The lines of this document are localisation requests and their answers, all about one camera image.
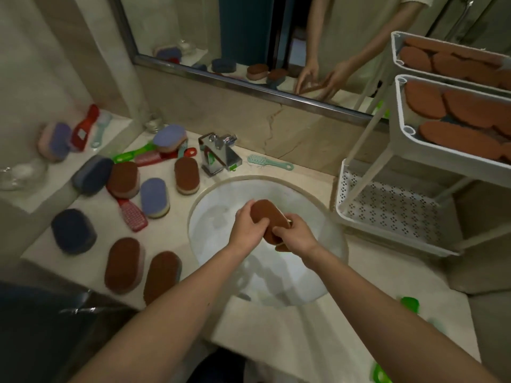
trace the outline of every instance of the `red brush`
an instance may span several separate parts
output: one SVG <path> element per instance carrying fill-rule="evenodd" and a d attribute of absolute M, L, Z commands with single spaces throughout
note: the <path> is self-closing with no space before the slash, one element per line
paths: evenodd
<path fill-rule="evenodd" d="M 87 139 L 89 138 L 90 129 L 99 117 L 99 108 L 96 105 L 91 105 L 87 112 L 86 118 L 81 121 L 73 129 L 71 134 L 71 147 L 76 152 L 83 152 L 87 145 Z"/>
<path fill-rule="evenodd" d="M 149 151 L 142 153 L 141 155 L 135 156 L 133 160 L 138 167 L 148 166 L 157 164 L 162 161 L 167 161 L 173 158 L 177 158 L 178 151 L 173 151 L 171 153 L 160 153 L 157 151 Z M 194 157 L 197 154 L 197 149 L 194 147 L 189 147 L 184 151 L 185 157 Z"/>
<path fill-rule="evenodd" d="M 112 197 L 117 200 L 121 208 L 121 215 L 126 225 L 133 232 L 139 232 L 147 227 L 147 218 L 140 208 L 128 199 L 117 199 L 114 195 Z"/>

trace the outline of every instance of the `scrub brush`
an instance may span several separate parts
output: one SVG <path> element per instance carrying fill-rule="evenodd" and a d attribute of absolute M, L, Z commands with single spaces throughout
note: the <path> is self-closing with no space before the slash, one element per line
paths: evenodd
<path fill-rule="evenodd" d="M 270 160 L 269 158 L 266 158 L 264 156 L 250 155 L 250 156 L 248 156 L 247 161 L 251 162 L 252 164 L 257 164 L 257 165 L 272 165 L 272 166 L 277 166 L 279 168 L 284 168 L 287 170 L 294 169 L 294 165 L 291 164 L 290 162 L 273 161 L 273 160 Z"/>

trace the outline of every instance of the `mirror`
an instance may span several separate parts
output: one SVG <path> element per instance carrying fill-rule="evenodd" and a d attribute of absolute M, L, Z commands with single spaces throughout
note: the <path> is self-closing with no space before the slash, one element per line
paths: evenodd
<path fill-rule="evenodd" d="M 378 102 L 370 103 L 387 67 L 382 51 L 392 31 L 511 52 L 508 36 L 498 30 L 506 24 L 498 11 L 509 10 L 511 2 L 496 0 L 485 11 L 473 1 L 120 0 L 120 5 L 139 54 L 373 114 Z"/>

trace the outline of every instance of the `t-shirt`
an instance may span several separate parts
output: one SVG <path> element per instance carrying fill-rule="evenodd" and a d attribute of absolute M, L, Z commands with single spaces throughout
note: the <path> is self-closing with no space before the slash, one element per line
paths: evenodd
<path fill-rule="evenodd" d="M 431 6 L 433 0 L 330 0 L 319 43 L 319 77 L 337 63 L 359 53 L 387 23 L 402 2 L 417 1 Z M 379 62 L 377 56 L 348 80 L 347 90 L 360 92 Z"/>

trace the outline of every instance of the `perforated shelf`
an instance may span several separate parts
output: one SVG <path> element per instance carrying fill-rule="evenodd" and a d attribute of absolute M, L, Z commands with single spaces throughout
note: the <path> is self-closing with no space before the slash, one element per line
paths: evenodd
<path fill-rule="evenodd" d="M 433 199 L 443 189 L 437 184 L 384 170 L 341 213 L 340 204 L 369 166 L 342 164 L 336 207 L 345 224 L 435 255 L 459 255 L 449 249 L 461 237 L 454 203 Z"/>

